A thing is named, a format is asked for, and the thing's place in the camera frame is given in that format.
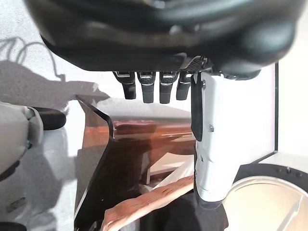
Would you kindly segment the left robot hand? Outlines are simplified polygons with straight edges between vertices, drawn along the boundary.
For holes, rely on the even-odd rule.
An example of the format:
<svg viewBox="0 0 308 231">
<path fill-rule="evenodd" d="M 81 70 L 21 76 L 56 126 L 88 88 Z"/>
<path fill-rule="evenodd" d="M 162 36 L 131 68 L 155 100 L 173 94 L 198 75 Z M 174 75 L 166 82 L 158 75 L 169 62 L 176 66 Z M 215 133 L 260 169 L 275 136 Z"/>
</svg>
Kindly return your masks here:
<svg viewBox="0 0 308 231">
<path fill-rule="evenodd" d="M 248 104 L 261 68 L 284 57 L 303 0 L 27 0 L 43 42 L 88 71 L 113 71 L 122 83 L 137 73 L 149 102 L 154 73 L 160 101 L 167 85 L 192 73 L 195 194 L 217 208 L 251 151 Z"/>
</svg>

